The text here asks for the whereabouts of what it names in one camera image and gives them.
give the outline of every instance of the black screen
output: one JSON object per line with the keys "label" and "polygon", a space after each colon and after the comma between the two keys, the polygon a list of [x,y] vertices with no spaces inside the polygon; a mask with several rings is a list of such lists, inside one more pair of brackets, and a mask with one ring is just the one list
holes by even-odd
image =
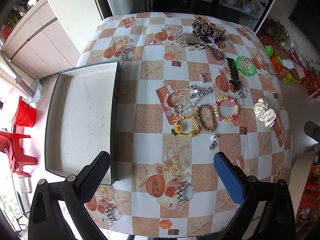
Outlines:
{"label": "black screen", "polygon": [[306,35],[320,53],[320,7],[307,0],[298,0],[289,19]]}

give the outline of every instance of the green bracelet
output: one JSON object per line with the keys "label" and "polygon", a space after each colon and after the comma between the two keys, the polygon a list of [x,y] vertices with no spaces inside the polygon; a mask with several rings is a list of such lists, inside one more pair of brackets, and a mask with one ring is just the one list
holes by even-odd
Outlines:
{"label": "green bracelet", "polygon": [[[245,69],[242,67],[240,61],[244,61],[246,64],[248,64],[248,65],[251,67],[251,70],[252,70],[252,71],[250,72],[250,71],[245,70]],[[252,77],[252,76],[254,76],[254,74],[256,73],[256,68],[254,67],[253,63],[252,63],[250,60],[247,60],[247,59],[246,59],[245,57],[243,57],[243,56],[237,57],[236,60],[235,60],[235,63],[236,63],[237,69],[238,69],[243,75],[245,75],[245,76],[247,76],[247,77]]]}

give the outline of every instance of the white scrunchie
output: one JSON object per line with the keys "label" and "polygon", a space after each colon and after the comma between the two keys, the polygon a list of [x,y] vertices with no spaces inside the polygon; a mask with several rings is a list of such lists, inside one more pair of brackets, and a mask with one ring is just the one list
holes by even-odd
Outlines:
{"label": "white scrunchie", "polygon": [[264,122],[267,128],[271,128],[275,123],[276,111],[272,106],[269,106],[268,101],[265,98],[259,98],[258,103],[254,104],[254,113],[257,119]]}

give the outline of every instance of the tile floor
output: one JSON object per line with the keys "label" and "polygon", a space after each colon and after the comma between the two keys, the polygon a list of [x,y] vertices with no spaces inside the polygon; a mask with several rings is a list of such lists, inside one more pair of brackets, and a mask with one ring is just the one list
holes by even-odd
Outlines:
{"label": "tile floor", "polygon": [[[25,133],[30,134],[32,140],[23,139],[23,147],[26,152],[30,153],[30,155],[38,158],[39,165],[37,166],[25,166],[25,171],[29,172],[32,175],[31,184],[33,192],[36,188],[36,184],[41,178],[46,178],[48,182],[56,182],[62,181],[64,178],[56,176],[45,170],[45,162],[44,155],[41,154],[44,152],[44,136],[45,136],[45,126],[46,119],[48,113],[48,106],[51,99],[51,94],[53,91],[53,87],[57,78],[56,75],[52,75],[46,77],[41,80],[41,84],[43,85],[43,93],[41,95],[40,100],[36,103],[37,108],[37,120],[35,126],[31,128],[25,128]],[[291,87],[285,85],[281,81],[281,87],[284,95],[284,104],[288,111],[289,115],[289,123],[292,137],[292,161],[303,154],[306,151],[310,151],[313,145],[316,143],[313,139],[304,134],[304,124],[307,121],[313,121],[317,124],[320,124],[320,102],[309,103],[307,100],[308,93],[307,90],[299,85],[296,87]],[[28,194],[30,203],[32,202],[33,194]],[[70,227],[73,229],[77,239],[81,239],[80,235],[76,231],[74,224],[70,216],[64,212],[64,216]],[[248,238],[251,235],[251,231],[254,229],[254,224],[256,224],[258,220],[252,222],[251,227],[245,234],[244,239]],[[105,236],[109,240],[126,240],[127,235],[118,233],[111,230],[102,230]],[[147,240],[145,236],[136,236],[136,240]],[[185,238],[188,240],[196,240],[195,237]]]}

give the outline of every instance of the blue gripper pad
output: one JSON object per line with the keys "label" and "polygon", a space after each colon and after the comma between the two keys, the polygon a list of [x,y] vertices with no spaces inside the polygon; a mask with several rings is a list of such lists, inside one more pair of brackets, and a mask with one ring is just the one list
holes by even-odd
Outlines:
{"label": "blue gripper pad", "polygon": [[242,183],[219,153],[214,155],[213,165],[232,201],[241,206],[245,200],[244,186]]}

